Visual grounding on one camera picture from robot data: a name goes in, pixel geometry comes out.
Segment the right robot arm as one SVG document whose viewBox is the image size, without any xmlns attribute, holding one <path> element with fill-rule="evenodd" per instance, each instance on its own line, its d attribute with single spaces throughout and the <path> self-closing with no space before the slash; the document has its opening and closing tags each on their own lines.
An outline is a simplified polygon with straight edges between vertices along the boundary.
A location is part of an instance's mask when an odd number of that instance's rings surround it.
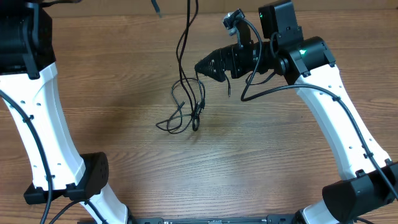
<svg viewBox="0 0 398 224">
<path fill-rule="evenodd" d="M 340 180 L 322 199 L 293 215 L 268 216 L 267 223 L 353 223 L 397 200 L 397 164 L 374 140 L 350 100 L 336 60 L 320 37 L 303 37 L 291 1 L 258 9 L 261 30 L 241 10 L 223 24 L 237 43 L 214 50 L 195 71 L 216 81 L 269 72 L 283 76 L 314 115 L 333 152 Z"/>
</svg>

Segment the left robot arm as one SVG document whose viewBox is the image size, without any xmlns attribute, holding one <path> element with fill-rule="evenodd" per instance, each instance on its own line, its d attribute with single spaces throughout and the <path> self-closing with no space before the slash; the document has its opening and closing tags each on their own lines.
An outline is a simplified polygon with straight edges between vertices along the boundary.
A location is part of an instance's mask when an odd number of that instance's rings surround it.
<svg viewBox="0 0 398 224">
<path fill-rule="evenodd" d="M 80 154 L 70 136 L 58 92 L 49 6 L 45 1 L 1 1 L 1 98 L 32 170 L 24 199 L 48 212 L 62 196 L 82 205 L 95 223 L 134 223 L 108 183 L 106 154 Z"/>
</svg>

